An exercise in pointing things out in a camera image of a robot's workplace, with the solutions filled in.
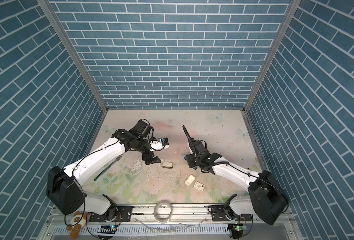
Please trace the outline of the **white staple box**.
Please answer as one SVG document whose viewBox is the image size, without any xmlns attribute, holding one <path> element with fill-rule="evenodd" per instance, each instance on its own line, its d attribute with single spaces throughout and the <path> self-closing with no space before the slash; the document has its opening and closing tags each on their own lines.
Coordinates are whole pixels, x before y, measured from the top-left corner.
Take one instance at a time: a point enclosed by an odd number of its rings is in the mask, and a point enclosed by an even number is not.
<svg viewBox="0 0 354 240">
<path fill-rule="evenodd" d="M 203 192 L 204 189 L 205 189 L 205 185 L 200 183 L 200 182 L 198 182 L 198 181 L 196 181 L 195 184 L 194 184 L 194 189 Z"/>
</svg>

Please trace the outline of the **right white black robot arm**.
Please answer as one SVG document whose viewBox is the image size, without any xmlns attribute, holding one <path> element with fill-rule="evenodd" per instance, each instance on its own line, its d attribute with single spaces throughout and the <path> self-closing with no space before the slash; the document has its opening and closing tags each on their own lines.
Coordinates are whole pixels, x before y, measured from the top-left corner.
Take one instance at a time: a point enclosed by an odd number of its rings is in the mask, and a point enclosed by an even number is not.
<svg viewBox="0 0 354 240">
<path fill-rule="evenodd" d="M 224 204 L 229 216 L 256 214 L 263 222 L 273 225 L 289 206 L 287 196 L 274 177 L 264 170 L 261 173 L 242 168 L 218 153 L 210 153 L 202 141 L 189 140 L 190 154 L 185 156 L 191 169 L 200 168 L 202 173 L 211 173 L 228 179 L 249 193 L 250 202 L 232 195 Z"/>
</svg>

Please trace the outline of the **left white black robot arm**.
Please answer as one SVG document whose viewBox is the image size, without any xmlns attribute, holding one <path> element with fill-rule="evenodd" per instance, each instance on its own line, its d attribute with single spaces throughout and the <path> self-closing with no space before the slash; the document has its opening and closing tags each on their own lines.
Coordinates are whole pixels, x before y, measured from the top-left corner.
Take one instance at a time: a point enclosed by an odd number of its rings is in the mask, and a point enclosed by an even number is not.
<svg viewBox="0 0 354 240">
<path fill-rule="evenodd" d="M 103 145 L 80 160 L 63 168 L 53 167 L 48 173 L 47 197 L 64 215 L 77 210 L 98 215 L 114 213 L 113 200 L 87 193 L 82 185 L 104 166 L 129 151 L 141 153 L 146 165 L 160 163 L 154 153 L 165 149 L 165 146 L 153 134 L 153 127 L 141 119 L 128 131 L 116 130 Z"/>
</svg>

